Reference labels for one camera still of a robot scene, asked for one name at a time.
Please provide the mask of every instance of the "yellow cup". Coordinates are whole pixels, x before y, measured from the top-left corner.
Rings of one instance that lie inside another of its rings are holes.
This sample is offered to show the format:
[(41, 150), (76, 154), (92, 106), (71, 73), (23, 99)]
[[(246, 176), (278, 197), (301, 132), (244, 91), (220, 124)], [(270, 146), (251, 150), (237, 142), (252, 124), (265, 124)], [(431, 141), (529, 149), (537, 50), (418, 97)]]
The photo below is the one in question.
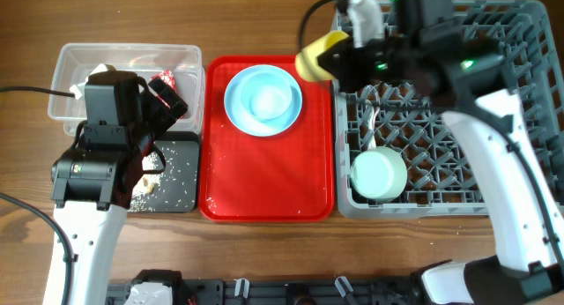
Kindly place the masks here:
[[(305, 47), (301, 53), (296, 56), (295, 61), (296, 70), (298, 71), (300, 77), (306, 81), (334, 79), (335, 77), (333, 77), (333, 75), (319, 67), (319, 64), (317, 64), (317, 57), (325, 52), (325, 50), (347, 37), (349, 37), (349, 35), (345, 32), (331, 31), (325, 34), (324, 37)], [(305, 59), (308, 59), (310, 68), (306, 65), (308, 62), (305, 62)]]

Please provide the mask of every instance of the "red placemat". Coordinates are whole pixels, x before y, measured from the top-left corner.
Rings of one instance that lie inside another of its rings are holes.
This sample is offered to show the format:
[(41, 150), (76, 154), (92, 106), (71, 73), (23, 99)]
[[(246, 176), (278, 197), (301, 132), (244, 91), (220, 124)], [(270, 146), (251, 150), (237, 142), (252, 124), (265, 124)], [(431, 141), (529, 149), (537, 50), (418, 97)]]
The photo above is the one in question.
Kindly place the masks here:
[[(222, 56), (208, 67), (200, 211), (215, 221), (319, 221), (334, 204), (330, 94), (302, 80), (294, 56)], [(270, 64), (288, 71), (303, 97), (286, 131), (267, 138), (237, 129), (227, 117), (229, 81), (245, 68)]]

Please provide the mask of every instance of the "transparent container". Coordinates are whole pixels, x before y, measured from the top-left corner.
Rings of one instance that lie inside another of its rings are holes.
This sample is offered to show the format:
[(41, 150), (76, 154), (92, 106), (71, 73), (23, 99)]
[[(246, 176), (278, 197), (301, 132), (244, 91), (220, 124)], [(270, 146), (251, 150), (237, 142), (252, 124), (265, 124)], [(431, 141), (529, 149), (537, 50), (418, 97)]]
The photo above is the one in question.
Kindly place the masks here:
[[(70, 43), (63, 46), (56, 63), (51, 89), (68, 92), (72, 85), (85, 81), (100, 63), (119, 71), (134, 71), (148, 81), (161, 71), (171, 70), (177, 93), (188, 103), (188, 112), (170, 129), (202, 129), (205, 73), (202, 52), (197, 46), (125, 43)], [(77, 125), (86, 119), (85, 101), (51, 95), (48, 115), (63, 121), (64, 132), (74, 136)]]

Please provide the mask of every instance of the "dish rack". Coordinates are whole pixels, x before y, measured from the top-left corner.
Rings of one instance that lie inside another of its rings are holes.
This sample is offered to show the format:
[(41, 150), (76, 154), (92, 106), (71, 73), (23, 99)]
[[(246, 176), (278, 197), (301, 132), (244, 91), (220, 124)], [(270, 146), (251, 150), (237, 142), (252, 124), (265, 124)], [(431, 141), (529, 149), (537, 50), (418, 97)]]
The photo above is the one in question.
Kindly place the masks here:
[[(564, 83), (545, 6), (536, 0), (453, 0), (453, 6), (462, 21), (465, 40), (501, 40), (514, 68), (531, 143), (554, 199), (564, 211)], [(381, 1), (381, 7), (386, 32), (391, 34), (396, 29), (391, 2)], [(331, 29), (347, 32), (350, 26), (337, 13)], [(350, 182), (351, 164), (372, 134), (360, 134), (360, 126), (368, 119), (364, 103), (346, 102), (364, 101), (367, 97), (340, 93), (337, 81), (333, 88), (338, 209), (344, 216), (375, 219), (487, 215), (462, 150), (442, 119), (430, 111), (382, 111), (378, 115), (376, 144), (402, 154), (408, 167), (408, 183), (400, 197), (384, 204), (358, 194)], [(375, 90), (381, 102), (390, 105), (429, 103), (416, 100), (414, 88), (408, 83), (381, 83)]]

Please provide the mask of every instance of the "wooden table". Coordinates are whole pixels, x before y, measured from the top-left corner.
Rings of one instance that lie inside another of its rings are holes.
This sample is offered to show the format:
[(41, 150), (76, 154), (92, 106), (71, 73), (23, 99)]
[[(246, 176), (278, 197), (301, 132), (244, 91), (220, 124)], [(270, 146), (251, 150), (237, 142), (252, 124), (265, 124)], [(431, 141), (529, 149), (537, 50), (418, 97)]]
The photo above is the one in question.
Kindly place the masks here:
[[(0, 86), (49, 87), (68, 42), (195, 44), (204, 63), (227, 54), (292, 54), (316, 0), (0, 0)], [(541, 0), (563, 49), (561, 0)], [(330, 26), (330, 7), (312, 38)], [(47, 116), (48, 96), (0, 94), (0, 190), (52, 213), (53, 162), (69, 146)], [(29, 212), (0, 202), (0, 303), (40, 304), (53, 233)], [(353, 220), (337, 211), (315, 224), (215, 224), (199, 212), (131, 214), (114, 256), (112, 282), (143, 269), (185, 278), (314, 279), (408, 274), (448, 258), (494, 253), (487, 218)], [(557, 295), (544, 301), (562, 303)]]

